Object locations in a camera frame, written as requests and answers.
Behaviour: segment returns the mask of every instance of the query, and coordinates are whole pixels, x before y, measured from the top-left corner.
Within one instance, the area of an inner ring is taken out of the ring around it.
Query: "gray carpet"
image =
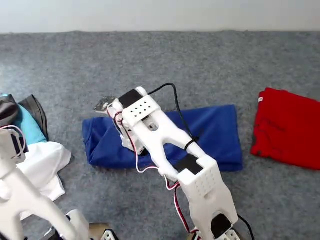
[[[77,208],[90,222],[111,223],[122,240],[183,240],[186,234],[158,174],[87,163],[82,121],[97,116],[92,108],[102,96],[165,82],[176,83],[182,109],[236,105],[244,170],[222,175],[256,239],[318,239],[320,172],[252,156],[250,146],[259,92],[272,87],[320,100],[319,77],[319,32],[0,35],[0,92],[17,101],[34,94],[51,140],[73,154],[59,174],[66,195],[56,203],[65,213]],[[154,97],[164,110],[175,109],[171,89]],[[188,215],[181,191],[179,197]],[[48,226],[37,217],[24,221],[31,240]],[[248,237],[243,223],[236,228]]]

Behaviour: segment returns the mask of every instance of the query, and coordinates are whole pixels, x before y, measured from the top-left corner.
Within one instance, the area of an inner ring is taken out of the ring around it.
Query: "clothing pile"
[[[10,94],[0,95],[0,128],[11,125],[21,129],[28,150],[24,162],[17,167],[52,201],[65,194],[57,172],[70,162],[71,152],[49,141],[45,112],[33,95],[19,103]],[[0,180],[0,198],[8,200],[10,195],[10,188]],[[23,212],[20,217],[28,216],[29,213]]]

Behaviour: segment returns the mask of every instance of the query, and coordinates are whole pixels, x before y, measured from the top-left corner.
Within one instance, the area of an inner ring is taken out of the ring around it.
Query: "white robotic arm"
[[[177,181],[171,190],[181,187],[185,193],[195,225],[193,232],[196,232],[198,239],[240,239],[232,229],[238,215],[217,162],[185,131],[179,129],[142,87],[129,91],[119,99],[103,98],[95,110],[113,119],[122,145],[136,153],[137,169],[138,155],[146,149],[156,165],[153,168],[157,168],[166,179]],[[24,160],[24,147],[18,141],[18,133],[5,128],[0,128],[0,180],[11,188],[11,197],[0,198],[0,239],[25,239],[20,213],[28,211],[48,220],[54,227],[55,232],[46,234],[42,240],[99,240],[90,235],[89,224],[81,212],[73,210],[67,217],[64,216],[17,168],[16,163]],[[166,143],[187,151],[186,157],[175,166],[166,158]],[[107,230],[101,238],[116,239]]]
[[[104,100],[95,110],[113,118],[122,145],[136,150],[136,154],[146,148],[159,174],[179,182],[189,201],[190,215],[198,235],[203,240],[228,239],[227,233],[238,221],[238,215],[216,160],[178,128],[142,87],[119,99]],[[167,160],[164,150],[167,143],[186,149],[188,153],[176,166]],[[232,240],[237,239],[236,234],[233,236]]]

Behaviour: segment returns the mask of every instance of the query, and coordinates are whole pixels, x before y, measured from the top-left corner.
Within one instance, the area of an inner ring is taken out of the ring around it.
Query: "blue towel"
[[[184,129],[176,111],[167,116]],[[219,165],[220,171],[243,169],[242,151],[238,137],[237,112],[234,105],[213,106],[182,111],[194,136],[200,136],[198,144]],[[122,146],[119,133],[111,118],[94,117],[82,123],[82,135],[87,160],[91,165],[105,168],[134,168],[135,154]],[[174,165],[187,153],[172,144],[164,146],[168,161]],[[141,168],[153,165],[150,154],[139,156]]]

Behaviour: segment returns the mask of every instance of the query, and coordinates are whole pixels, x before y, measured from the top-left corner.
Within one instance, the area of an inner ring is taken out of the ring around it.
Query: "white wall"
[[[0,33],[320,30],[320,0],[0,0]]]

